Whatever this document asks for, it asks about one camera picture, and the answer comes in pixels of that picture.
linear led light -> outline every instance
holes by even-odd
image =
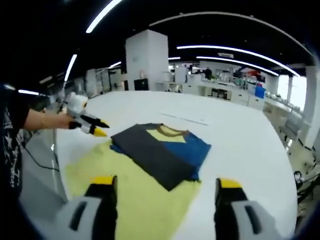
[[[222,57],[211,57],[211,56],[197,56],[196,58],[197,59],[220,60],[220,61],[227,61],[227,62],[232,62],[232,63],[237,63],[237,64],[243,64],[243,65],[247,65],[247,66],[250,66],[250,67],[253,67],[253,68],[256,68],[256,69],[261,69],[262,71],[268,72],[268,73],[273,74],[273,75],[275,75],[277,77],[279,76],[279,74],[274,72],[274,71],[271,71],[271,70],[268,70],[268,69],[266,69],[264,67],[257,66],[257,65],[254,65],[254,64],[251,64],[251,63],[247,63],[247,62],[244,62],[244,61],[238,61],[238,60],[222,58]]]
[[[87,30],[85,31],[87,34],[91,33],[95,27],[100,23],[100,21],[115,7],[117,6],[122,0],[113,0],[111,1],[105,8],[95,17],[92,23],[89,25]]]
[[[67,68],[67,70],[66,70],[66,74],[65,74],[65,77],[64,77],[64,81],[65,81],[65,82],[66,82],[66,81],[68,80],[68,78],[69,78],[70,71],[71,71],[71,69],[72,69],[72,66],[73,66],[74,63],[75,63],[76,58],[77,58],[77,54],[73,54],[73,56],[72,56],[72,58],[71,58],[71,60],[70,60],[69,66],[68,66],[68,68]]]
[[[20,93],[20,94],[30,94],[30,95],[39,95],[39,93],[38,92],[35,92],[35,91],[28,91],[28,90],[18,90],[18,92]]]
[[[118,66],[118,65],[120,65],[120,64],[121,64],[121,62],[118,61],[118,62],[116,62],[115,64],[112,64],[109,68],[112,69],[112,68],[114,68],[115,66]]]
[[[175,57],[169,57],[168,60],[179,60],[181,57],[175,56]]]
[[[229,51],[235,51],[235,52],[240,52],[244,54],[250,54],[262,59],[265,59],[269,62],[272,62],[274,64],[279,65],[280,67],[288,70],[289,72],[293,73],[296,77],[300,77],[300,75],[292,70],[290,67],[287,67],[286,65],[282,64],[281,62],[278,62],[270,57],[255,53],[253,51],[247,51],[247,50],[242,50],[239,48],[234,48],[234,47],[227,47],[227,46],[215,46],[215,45],[191,45],[191,46],[177,46],[176,49],[222,49],[222,50],[229,50]]]

black ceiling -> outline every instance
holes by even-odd
[[[10,2],[3,15],[5,67],[8,81],[26,89],[39,81],[65,72],[72,54],[78,54],[70,77],[87,69],[125,62],[126,38],[151,29],[168,36],[170,57],[193,60],[216,56],[213,49],[181,49],[181,45],[219,45],[253,51],[283,64],[312,64],[301,46],[278,31],[252,20],[234,16],[198,15],[182,17],[149,27],[149,24],[179,14],[221,11],[266,21],[292,35],[310,51],[319,49],[316,9],[309,3],[288,5],[285,1],[123,0],[93,30],[86,29],[108,0],[51,0]],[[276,65],[248,54],[232,52],[240,61],[265,68]]]

white table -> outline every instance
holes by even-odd
[[[199,172],[201,189],[173,239],[215,239],[218,177],[239,181],[247,197],[275,218],[283,237],[294,233],[297,192],[293,171],[278,135],[261,111],[208,97],[152,91],[110,92],[91,99],[87,110],[110,124],[109,136],[134,124],[164,123],[189,130],[212,145]],[[107,139],[78,129],[57,131],[60,173],[69,199],[65,166]]]

yellow cloth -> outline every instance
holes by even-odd
[[[117,175],[115,239],[170,239],[200,183],[183,181],[167,191],[129,157],[111,150],[110,144],[111,141],[97,145],[78,162],[65,168],[70,193],[73,197],[82,196],[95,177]]]

